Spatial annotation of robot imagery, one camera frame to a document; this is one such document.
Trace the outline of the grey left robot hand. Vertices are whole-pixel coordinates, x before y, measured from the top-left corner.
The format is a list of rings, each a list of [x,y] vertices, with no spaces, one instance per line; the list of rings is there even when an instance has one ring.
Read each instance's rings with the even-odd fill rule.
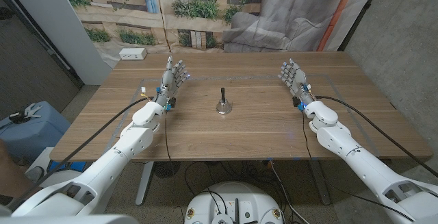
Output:
[[[157,95],[154,102],[160,104],[165,111],[175,106],[175,95],[181,85],[190,78],[185,70],[183,60],[173,64],[172,56],[168,56],[166,69],[162,75],[160,86],[157,88]]]

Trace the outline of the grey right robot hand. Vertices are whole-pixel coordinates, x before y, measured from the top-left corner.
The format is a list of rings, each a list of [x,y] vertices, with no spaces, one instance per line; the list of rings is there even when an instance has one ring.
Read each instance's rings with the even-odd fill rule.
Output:
[[[292,58],[289,59],[289,62],[283,63],[278,77],[289,88],[292,96],[299,100],[301,105],[307,106],[315,101],[310,93],[305,72]]]

